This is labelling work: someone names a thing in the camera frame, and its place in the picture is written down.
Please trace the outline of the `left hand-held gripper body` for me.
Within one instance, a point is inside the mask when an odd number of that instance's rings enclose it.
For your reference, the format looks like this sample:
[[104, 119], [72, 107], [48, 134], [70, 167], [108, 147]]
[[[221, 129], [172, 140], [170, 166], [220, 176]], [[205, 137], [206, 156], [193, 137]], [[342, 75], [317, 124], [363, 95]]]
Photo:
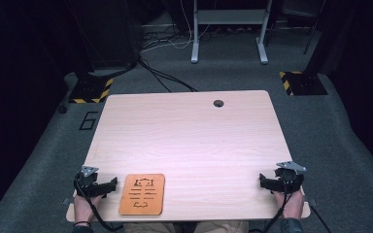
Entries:
[[108, 183], [97, 183], [98, 168], [82, 166], [82, 170], [77, 173], [74, 179], [74, 188], [79, 196], [96, 197], [104, 188], [111, 188]]

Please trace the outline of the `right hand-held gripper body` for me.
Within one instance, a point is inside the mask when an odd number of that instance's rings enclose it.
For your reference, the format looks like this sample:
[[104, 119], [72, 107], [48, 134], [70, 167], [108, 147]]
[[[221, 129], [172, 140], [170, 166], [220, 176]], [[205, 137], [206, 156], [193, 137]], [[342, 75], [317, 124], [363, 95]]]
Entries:
[[273, 190], [283, 193], [293, 193], [299, 190], [304, 182], [306, 167], [294, 161], [279, 162], [277, 166], [278, 169], [275, 170], [275, 175], [278, 179], [274, 184]]

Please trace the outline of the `orange wooden cutout board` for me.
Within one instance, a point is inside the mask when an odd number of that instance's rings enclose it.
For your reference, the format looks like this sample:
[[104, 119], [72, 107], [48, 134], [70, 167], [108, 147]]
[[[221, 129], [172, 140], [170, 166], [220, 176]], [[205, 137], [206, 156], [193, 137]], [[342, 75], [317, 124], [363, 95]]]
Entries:
[[163, 210], [163, 174], [130, 174], [125, 178], [119, 213], [122, 216], [159, 216]]

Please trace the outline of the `person's left hand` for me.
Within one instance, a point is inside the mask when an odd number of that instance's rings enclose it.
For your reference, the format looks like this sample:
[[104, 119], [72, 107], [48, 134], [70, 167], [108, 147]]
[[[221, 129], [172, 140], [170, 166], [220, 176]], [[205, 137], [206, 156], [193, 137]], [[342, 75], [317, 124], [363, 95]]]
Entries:
[[74, 198], [74, 214], [75, 222], [78, 221], [89, 221], [93, 218], [93, 211], [83, 196], [77, 195]]

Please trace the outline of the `person's right hand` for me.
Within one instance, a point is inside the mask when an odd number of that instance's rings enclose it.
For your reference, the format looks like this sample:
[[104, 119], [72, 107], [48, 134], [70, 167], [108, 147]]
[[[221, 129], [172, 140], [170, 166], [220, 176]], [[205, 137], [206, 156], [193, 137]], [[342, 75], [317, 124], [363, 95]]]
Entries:
[[[277, 191], [274, 191], [273, 195], [276, 198], [278, 207], [281, 208], [285, 202], [285, 195]], [[293, 192], [284, 206], [284, 210], [281, 214], [281, 217], [301, 219], [301, 216], [303, 214], [303, 207], [304, 195], [300, 190]]]

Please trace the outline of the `dark cabinet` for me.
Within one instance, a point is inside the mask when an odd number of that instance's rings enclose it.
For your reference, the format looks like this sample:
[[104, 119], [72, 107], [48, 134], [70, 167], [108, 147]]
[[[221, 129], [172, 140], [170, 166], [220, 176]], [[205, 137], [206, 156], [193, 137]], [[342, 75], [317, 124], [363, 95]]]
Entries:
[[67, 0], [94, 69], [137, 62], [142, 28], [127, 0]]

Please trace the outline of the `black stand pole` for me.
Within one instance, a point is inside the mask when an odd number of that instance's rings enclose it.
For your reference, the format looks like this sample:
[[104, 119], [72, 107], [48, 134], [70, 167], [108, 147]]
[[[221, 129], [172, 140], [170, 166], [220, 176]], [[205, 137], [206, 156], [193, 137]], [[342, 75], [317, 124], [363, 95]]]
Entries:
[[314, 23], [311, 27], [309, 38], [308, 38], [306, 47], [303, 51], [304, 54], [306, 54], [308, 52], [309, 47], [311, 46], [312, 40], [313, 40], [315, 32], [316, 32], [317, 25], [319, 23], [321, 15], [322, 15], [322, 10], [323, 10], [325, 2], [326, 2], [326, 0], [309, 0], [309, 1], [314, 3]]

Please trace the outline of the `black yellow striped base plate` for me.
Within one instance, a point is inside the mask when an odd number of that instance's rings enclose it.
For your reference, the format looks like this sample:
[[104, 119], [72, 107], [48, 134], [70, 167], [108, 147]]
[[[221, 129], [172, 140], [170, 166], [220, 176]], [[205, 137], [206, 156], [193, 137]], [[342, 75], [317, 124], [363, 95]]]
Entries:
[[69, 103], [101, 103], [109, 94], [113, 79], [77, 81], [68, 97]]
[[327, 94], [326, 89], [317, 76], [308, 76], [300, 71], [280, 72], [279, 75], [289, 96]]

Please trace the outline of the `white metal desk frame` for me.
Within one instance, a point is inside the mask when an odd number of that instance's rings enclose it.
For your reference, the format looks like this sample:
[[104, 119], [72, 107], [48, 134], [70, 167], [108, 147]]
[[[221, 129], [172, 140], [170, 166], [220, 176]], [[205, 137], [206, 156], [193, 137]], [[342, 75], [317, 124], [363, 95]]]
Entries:
[[207, 25], [260, 25], [261, 30], [255, 38], [257, 51], [261, 64], [268, 63], [268, 57], [264, 45], [264, 36], [268, 25], [273, 0], [267, 0], [264, 9], [255, 10], [199, 10], [198, 0], [193, 0], [193, 45], [190, 62], [198, 62], [199, 34], [198, 26]]

